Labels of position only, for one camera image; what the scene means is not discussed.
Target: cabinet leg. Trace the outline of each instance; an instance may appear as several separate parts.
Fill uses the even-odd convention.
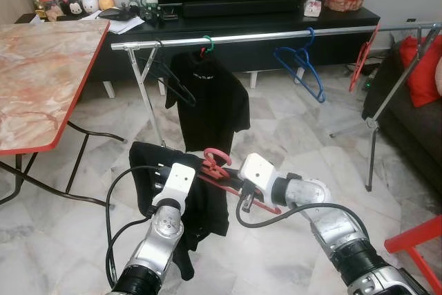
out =
[[[250,72],[250,89],[256,88],[256,79],[258,78],[258,71]]]
[[[302,76],[304,76],[304,72],[305,72],[304,68],[298,67],[298,69],[296,70],[296,76],[298,76],[300,79],[302,79]],[[294,82],[295,82],[295,84],[301,84],[299,79],[295,79]]]
[[[109,98],[115,98],[115,91],[113,90],[112,82],[111,81],[103,81],[104,88],[106,89],[106,92],[108,93]]]
[[[158,87],[160,87],[160,95],[165,96],[166,95],[166,87],[163,85],[162,82],[158,81]]]

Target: dark sofa armrest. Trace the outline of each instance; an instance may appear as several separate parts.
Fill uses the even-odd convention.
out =
[[[404,71],[401,56],[399,55],[399,47],[400,43],[397,43],[389,51],[378,69],[364,101],[362,114],[364,119],[375,114]]]

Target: clothes rack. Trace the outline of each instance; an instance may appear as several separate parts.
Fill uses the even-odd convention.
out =
[[[345,35],[345,34],[355,34],[362,32],[373,32],[376,26],[360,26],[360,27],[347,27],[347,28],[330,28],[330,29],[317,29],[314,31],[316,36],[329,36],[329,35]],[[378,123],[377,119],[381,115],[381,113],[385,110],[390,100],[396,94],[396,91],[400,88],[405,79],[412,73],[412,71],[416,68],[417,64],[420,62],[422,56],[430,47],[431,43],[434,41],[436,36],[440,33],[442,29],[442,23],[407,23],[402,26],[381,26],[378,31],[400,31],[400,30],[413,30],[417,29],[418,31],[418,52],[416,56],[412,60],[412,63],[404,70],[400,79],[390,91],[388,96],[385,98],[384,102],[381,104],[379,109],[376,111],[373,117],[368,117],[365,120],[367,128],[370,130],[370,160],[368,162],[368,175],[366,179],[365,188],[367,191],[372,190],[372,176],[373,176],[373,164],[374,164],[374,150],[376,145],[376,133],[378,131]],[[421,43],[421,33],[424,29],[430,29],[428,33],[427,39]],[[300,37],[309,37],[311,36],[310,30],[299,30],[299,31],[288,31],[288,32],[273,32],[273,33],[265,33],[265,34],[248,34],[248,35],[234,35],[234,36],[221,36],[221,37],[212,37],[211,41],[207,38],[191,38],[191,39],[169,39],[164,41],[134,41],[134,42],[126,42],[126,43],[116,43],[111,44],[111,48],[114,51],[124,50],[128,53],[129,61],[131,62],[132,69],[137,80],[138,86],[140,88],[140,92],[144,101],[144,104],[147,108],[148,115],[150,120],[152,121],[153,130],[155,131],[155,136],[157,137],[157,141],[162,146],[165,146],[164,140],[160,133],[160,130],[157,125],[157,120],[155,118],[155,114],[153,112],[152,103],[148,97],[146,92],[146,87],[144,85],[144,81],[147,78],[148,72],[151,69],[153,60],[158,52],[160,47],[174,47],[174,46],[200,46],[205,44],[210,44],[211,42],[215,44],[227,44],[227,43],[243,43],[249,41],[266,41],[266,40],[274,40],[274,39],[291,39],[291,38],[300,38]],[[135,51],[141,50],[145,48],[151,48],[152,51],[149,55],[148,61],[141,71],[137,59],[135,57]]]

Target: black shirt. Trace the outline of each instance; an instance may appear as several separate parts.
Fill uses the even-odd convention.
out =
[[[172,58],[171,70],[195,97],[194,107],[167,91],[166,108],[178,102],[186,151],[213,147],[229,154],[233,133],[250,128],[249,95],[241,82],[217,59],[199,52]],[[176,88],[175,82],[169,85]]]
[[[203,160],[163,146],[134,142],[129,151],[131,167],[163,164],[171,167],[178,162],[195,169],[196,175],[186,198],[186,211],[181,220],[184,234],[173,252],[173,261],[181,271],[184,280],[193,278],[193,266],[188,250],[195,251],[198,243],[210,233],[226,236],[229,228],[226,191],[197,178]],[[158,194],[155,187],[157,175],[154,170],[137,169],[132,172],[137,189],[138,208],[142,215],[148,215],[152,199]]]

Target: black cabinet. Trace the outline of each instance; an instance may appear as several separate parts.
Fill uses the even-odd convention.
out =
[[[334,12],[323,8],[319,18],[304,17],[301,12],[242,15],[231,17],[204,17],[166,22],[163,26],[152,27],[144,23],[123,35],[108,33],[94,66],[90,72],[92,81],[117,81],[135,79],[127,52],[112,51],[112,43],[125,41],[153,41],[156,39],[199,38],[253,33],[284,32],[313,29],[375,26],[379,17],[365,8],[355,12]],[[356,61],[361,45],[371,33],[330,35],[315,38],[310,48],[310,61],[313,65],[346,64]],[[273,41],[253,41],[215,45],[215,56],[231,71],[268,70],[280,68],[273,57],[278,46],[297,48],[308,38],[279,39]],[[168,61],[172,55],[183,51],[197,50],[197,46],[164,48]],[[150,50],[139,50],[137,57],[147,58]]]

